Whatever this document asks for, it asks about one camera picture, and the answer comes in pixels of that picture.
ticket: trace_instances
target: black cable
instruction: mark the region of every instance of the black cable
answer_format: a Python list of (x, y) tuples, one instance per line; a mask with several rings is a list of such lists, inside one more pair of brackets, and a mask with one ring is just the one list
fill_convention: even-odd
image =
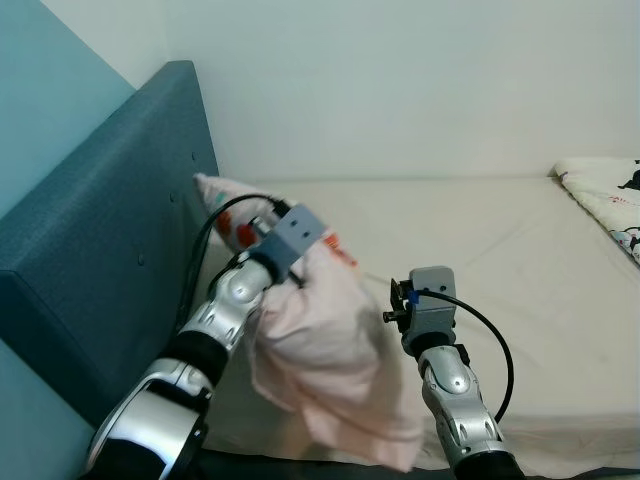
[(196, 284), (198, 282), (198, 276), (200, 275), (202, 260), (204, 259), (205, 252), (207, 251), (207, 240), (211, 232), (211, 227), (213, 227), (213, 224), (218, 219), (218, 217), (222, 215), (226, 210), (237, 203), (254, 198), (259, 198), (271, 202), (274, 207), (274, 211), (276, 211), (276, 214), (281, 217), (284, 216), (283, 213), (286, 213), (286, 211), (289, 209), (289, 206), (283, 200), (277, 200), (273, 197), (270, 197), (269, 195), (264, 195), (262, 193), (248, 193), (246, 195), (240, 195), (239, 197), (232, 198), (216, 211), (214, 211), (209, 216), (209, 218), (207, 218), (207, 221), (198, 232), (198, 236), (196, 237), (196, 241), (194, 242), (193, 248), (191, 250), (191, 259), (189, 260), (189, 264), (187, 265), (187, 272), (184, 278), (184, 283), (182, 285), (182, 294), (180, 296), (180, 303), (178, 304), (178, 311), (176, 314), (176, 328), (181, 328), (187, 322), (187, 316), (189, 315), (189, 305), (191, 304), (193, 295), (196, 291)]
[(502, 351), (504, 352), (504, 358), (507, 362), (507, 389), (504, 392), (504, 398), (502, 399), (502, 404), (498, 409), (498, 413), (496, 413), (495, 419), (496, 422), (499, 422), (500, 419), (504, 416), (507, 411), (507, 407), (509, 406), (509, 402), (511, 401), (511, 394), (513, 393), (513, 383), (515, 375), (513, 373), (513, 359), (511, 358), (511, 351), (509, 351), (509, 346), (505, 341), (504, 337), (500, 333), (500, 331), (493, 325), (487, 317), (482, 315), (479, 311), (473, 308), (470, 305), (467, 305), (462, 300), (458, 300), (455, 297), (451, 297), (449, 295), (445, 295), (444, 293), (432, 292), (431, 290), (416, 290), (418, 295), (423, 297), (433, 297), (438, 298), (440, 300), (444, 300), (445, 302), (453, 303), (461, 308), (464, 308), (467, 312), (474, 315), (478, 320), (480, 320), (484, 325), (491, 330), (491, 333), (498, 339), (500, 346), (502, 347)]

